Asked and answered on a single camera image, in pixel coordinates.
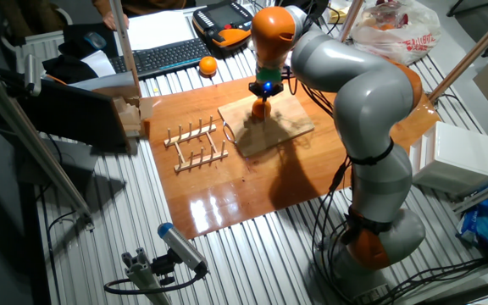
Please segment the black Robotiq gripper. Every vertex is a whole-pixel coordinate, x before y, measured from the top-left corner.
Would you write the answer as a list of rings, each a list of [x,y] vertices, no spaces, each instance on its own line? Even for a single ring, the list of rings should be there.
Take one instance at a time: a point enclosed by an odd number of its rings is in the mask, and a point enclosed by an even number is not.
[[[269,103],[270,97],[283,91],[283,84],[281,82],[273,83],[272,81],[266,81],[264,83],[255,81],[248,84],[248,89],[258,97],[256,102],[261,103],[263,98],[264,103]]]

